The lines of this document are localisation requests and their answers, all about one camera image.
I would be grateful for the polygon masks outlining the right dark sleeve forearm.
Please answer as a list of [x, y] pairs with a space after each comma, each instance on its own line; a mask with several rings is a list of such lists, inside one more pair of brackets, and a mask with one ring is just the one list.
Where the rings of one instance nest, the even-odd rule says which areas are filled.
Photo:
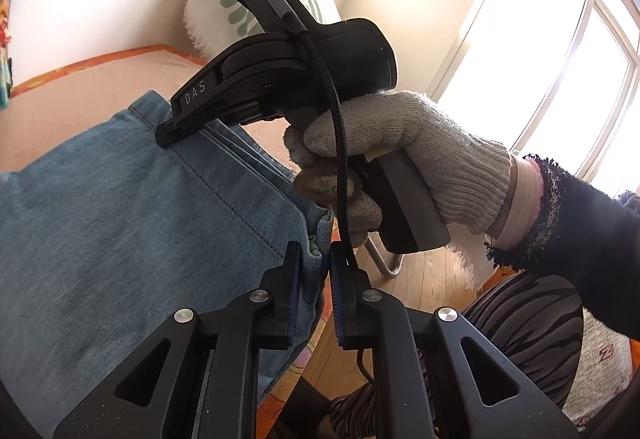
[[520, 163], [512, 214], [487, 255], [564, 277], [613, 331], [639, 338], [639, 213], [537, 155]]

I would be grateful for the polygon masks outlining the right white gloved hand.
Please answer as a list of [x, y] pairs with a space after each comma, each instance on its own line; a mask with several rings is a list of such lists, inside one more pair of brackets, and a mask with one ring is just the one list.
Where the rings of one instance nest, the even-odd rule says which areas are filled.
[[[463, 225], [470, 234], [498, 239], [518, 174], [503, 144], [466, 132], [419, 92], [383, 92], [346, 101], [341, 107], [348, 156], [405, 152], [431, 191], [445, 225]], [[320, 159], [336, 158], [331, 114], [319, 115], [304, 132], [288, 127], [283, 142], [291, 161], [311, 175], [299, 181], [299, 194], [310, 200], [318, 196], [318, 204], [337, 214], [336, 173], [324, 177], [309, 173]], [[362, 193], [347, 209], [352, 244], [358, 246], [381, 225], [382, 208]]]

